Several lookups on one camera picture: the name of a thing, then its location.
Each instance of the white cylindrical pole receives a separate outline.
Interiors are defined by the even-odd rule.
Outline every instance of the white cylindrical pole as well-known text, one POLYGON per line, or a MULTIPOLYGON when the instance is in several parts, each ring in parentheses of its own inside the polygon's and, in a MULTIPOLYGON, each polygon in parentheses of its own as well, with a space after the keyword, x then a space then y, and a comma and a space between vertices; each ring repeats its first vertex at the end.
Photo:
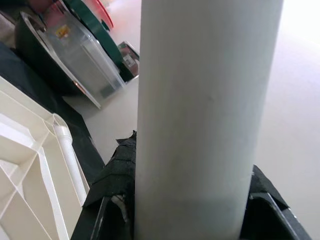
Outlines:
POLYGON ((72 135, 66 126, 54 124, 53 127, 65 159, 66 166, 69 170, 75 192, 80 204, 83 205, 87 198, 87 193, 78 168, 74 148, 72 147, 72 135))
POLYGON ((282 0, 142 0, 135 240, 242 227, 282 0))

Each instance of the green plastic lid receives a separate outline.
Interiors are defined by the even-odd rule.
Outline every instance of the green plastic lid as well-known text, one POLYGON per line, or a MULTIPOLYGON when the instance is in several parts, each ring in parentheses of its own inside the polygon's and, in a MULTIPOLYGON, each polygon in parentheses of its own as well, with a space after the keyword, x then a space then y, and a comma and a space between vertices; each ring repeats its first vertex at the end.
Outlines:
POLYGON ((75 15, 75 17, 78 18, 100 42, 101 46, 115 65, 118 67, 122 65, 122 55, 107 32, 107 30, 109 30, 108 26, 101 23, 81 0, 63 0, 63 2, 67 8, 69 8, 70 12, 73 13, 73 15, 75 15))

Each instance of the small label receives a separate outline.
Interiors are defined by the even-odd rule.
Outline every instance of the small label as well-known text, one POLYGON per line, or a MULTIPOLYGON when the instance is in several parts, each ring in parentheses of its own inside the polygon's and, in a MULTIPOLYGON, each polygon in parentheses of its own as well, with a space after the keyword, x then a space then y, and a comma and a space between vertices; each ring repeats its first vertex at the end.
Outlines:
POLYGON ((60 27, 56 32, 55 35, 59 38, 67 38, 68 37, 68 33, 70 32, 70 28, 67 25, 63 25, 62 27, 60 27))
POLYGON ((125 63, 128 65, 129 68, 131 68, 136 64, 136 62, 132 59, 132 57, 129 54, 125 55, 123 57, 123 60, 125 61, 125 63))

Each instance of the clear plastic container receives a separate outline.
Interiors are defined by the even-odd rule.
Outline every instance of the clear plastic container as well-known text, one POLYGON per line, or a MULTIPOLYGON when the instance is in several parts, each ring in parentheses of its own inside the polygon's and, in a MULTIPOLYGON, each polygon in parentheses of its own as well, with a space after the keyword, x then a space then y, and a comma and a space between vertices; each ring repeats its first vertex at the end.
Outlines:
POLYGON ((75 17, 65 12, 45 32, 55 53, 98 103, 124 86, 119 71, 100 43, 75 17))

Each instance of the tiled floor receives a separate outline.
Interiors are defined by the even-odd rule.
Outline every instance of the tiled floor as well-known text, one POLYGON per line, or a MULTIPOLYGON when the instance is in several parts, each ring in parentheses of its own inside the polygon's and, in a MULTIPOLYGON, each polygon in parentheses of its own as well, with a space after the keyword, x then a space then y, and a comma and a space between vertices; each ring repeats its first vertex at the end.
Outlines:
MULTIPOLYGON (((320 239, 320 17, 318 0, 285 1, 256 164, 271 179, 313 239, 320 239)), ((140 50, 141 0, 115 0, 110 14, 116 43, 140 50)), ((98 151, 108 162, 116 138, 137 128, 138 79, 97 110, 82 113, 98 151)))

